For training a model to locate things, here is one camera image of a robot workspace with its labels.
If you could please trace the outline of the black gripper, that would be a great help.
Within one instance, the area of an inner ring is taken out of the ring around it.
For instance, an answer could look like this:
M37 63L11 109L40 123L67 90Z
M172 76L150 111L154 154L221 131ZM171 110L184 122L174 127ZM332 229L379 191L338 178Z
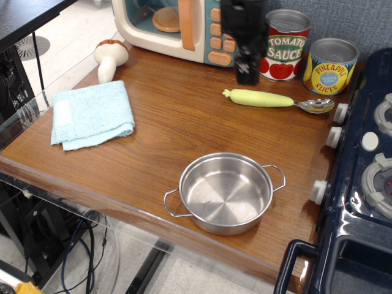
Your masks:
M221 1L222 32L237 43L235 75L240 85L257 85L260 61L268 48L265 1Z

